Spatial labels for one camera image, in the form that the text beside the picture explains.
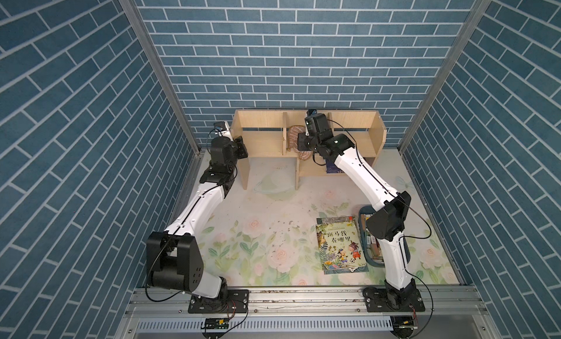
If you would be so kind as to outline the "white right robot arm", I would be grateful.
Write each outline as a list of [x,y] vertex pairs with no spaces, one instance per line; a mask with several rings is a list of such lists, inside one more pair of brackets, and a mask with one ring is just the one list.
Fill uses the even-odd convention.
[[306,133],[299,135],[298,148],[333,162],[361,189],[374,209],[366,227],[380,243],[387,289],[403,292],[412,283],[412,276],[407,272],[404,235],[411,196],[397,191],[368,165],[347,130],[335,135],[331,128],[334,123],[325,114],[308,111]]

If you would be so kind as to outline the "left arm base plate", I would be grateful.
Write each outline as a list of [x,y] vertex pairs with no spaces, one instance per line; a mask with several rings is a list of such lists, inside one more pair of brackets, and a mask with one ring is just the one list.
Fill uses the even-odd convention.
[[247,314],[250,292],[248,289],[226,289],[217,298],[192,295],[189,314]]

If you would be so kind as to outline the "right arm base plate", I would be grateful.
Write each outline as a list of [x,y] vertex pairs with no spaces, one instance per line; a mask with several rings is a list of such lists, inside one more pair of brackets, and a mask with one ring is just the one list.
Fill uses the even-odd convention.
[[413,285],[405,289],[366,287],[362,290],[369,313],[413,313],[426,311],[420,291]]

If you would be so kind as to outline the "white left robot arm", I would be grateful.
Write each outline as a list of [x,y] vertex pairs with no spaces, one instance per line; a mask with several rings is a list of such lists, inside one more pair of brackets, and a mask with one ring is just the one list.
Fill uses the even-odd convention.
[[205,271],[197,238],[214,210],[224,201],[238,174],[237,163],[248,158],[241,136],[216,137],[210,145],[210,163],[195,196],[178,218],[146,242],[146,286],[174,289],[209,300],[227,296],[225,279]]

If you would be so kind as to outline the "pink striped fluffy cloth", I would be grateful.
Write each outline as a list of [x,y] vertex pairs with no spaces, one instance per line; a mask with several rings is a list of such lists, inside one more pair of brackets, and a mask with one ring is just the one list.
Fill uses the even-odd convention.
[[304,126],[295,125],[288,129],[287,133],[287,151],[297,154],[298,158],[302,161],[311,159],[312,152],[304,149],[299,149],[299,139],[306,137],[306,128]]

